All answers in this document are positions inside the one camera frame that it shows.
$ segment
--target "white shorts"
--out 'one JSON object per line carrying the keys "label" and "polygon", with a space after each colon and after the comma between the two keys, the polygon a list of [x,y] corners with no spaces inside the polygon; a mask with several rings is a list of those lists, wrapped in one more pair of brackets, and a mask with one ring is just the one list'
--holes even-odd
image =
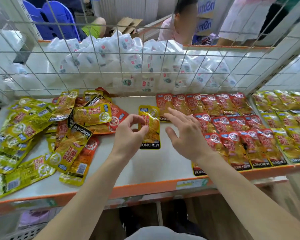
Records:
{"label": "white shorts", "polygon": [[271,4],[270,1],[247,3],[247,0],[235,0],[222,24],[219,36],[240,42],[257,39]]}

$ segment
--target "pink shirt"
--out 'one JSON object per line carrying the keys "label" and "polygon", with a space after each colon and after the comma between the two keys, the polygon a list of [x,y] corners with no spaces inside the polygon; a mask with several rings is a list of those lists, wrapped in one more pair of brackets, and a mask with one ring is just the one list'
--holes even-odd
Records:
{"label": "pink shirt", "polygon": [[162,23],[161,28],[168,28],[168,29],[160,29],[158,41],[175,40],[179,44],[182,44],[183,37],[182,35],[178,34],[176,32],[176,29],[174,28],[174,16],[171,16],[168,19],[166,19]]}

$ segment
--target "black hair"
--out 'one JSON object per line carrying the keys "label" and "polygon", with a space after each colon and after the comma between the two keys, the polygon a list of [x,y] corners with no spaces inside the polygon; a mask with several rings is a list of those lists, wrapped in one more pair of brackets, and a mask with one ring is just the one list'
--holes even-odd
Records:
{"label": "black hair", "polygon": [[174,8],[174,14],[181,14],[187,6],[197,3],[198,0],[178,0],[176,7]]}

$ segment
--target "person's left arm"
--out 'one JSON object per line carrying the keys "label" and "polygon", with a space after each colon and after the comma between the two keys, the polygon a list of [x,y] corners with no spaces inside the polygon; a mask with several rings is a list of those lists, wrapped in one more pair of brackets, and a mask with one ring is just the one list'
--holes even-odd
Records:
{"label": "person's left arm", "polygon": [[89,239],[117,178],[148,132],[148,126],[143,126],[140,131],[130,128],[138,123],[145,124],[145,121],[141,116],[131,114],[119,124],[112,151],[106,161],[35,240]]}

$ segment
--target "hand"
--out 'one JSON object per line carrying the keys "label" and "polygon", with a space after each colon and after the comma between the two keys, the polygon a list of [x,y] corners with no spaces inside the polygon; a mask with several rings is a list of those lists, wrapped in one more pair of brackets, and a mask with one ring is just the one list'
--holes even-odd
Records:
{"label": "hand", "polygon": [[144,136],[147,134],[149,127],[144,125],[140,131],[131,129],[134,124],[145,124],[146,121],[139,115],[130,114],[122,121],[115,132],[114,144],[111,155],[115,158],[120,157],[126,163],[136,154],[141,146]]}
{"label": "hand", "polygon": [[167,127],[166,132],[180,155],[197,163],[200,158],[215,153],[202,135],[199,121],[192,115],[187,116],[171,108],[168,110],[170,113],[165,113],[164,117],[178,128],[179,137],[171,127]]}

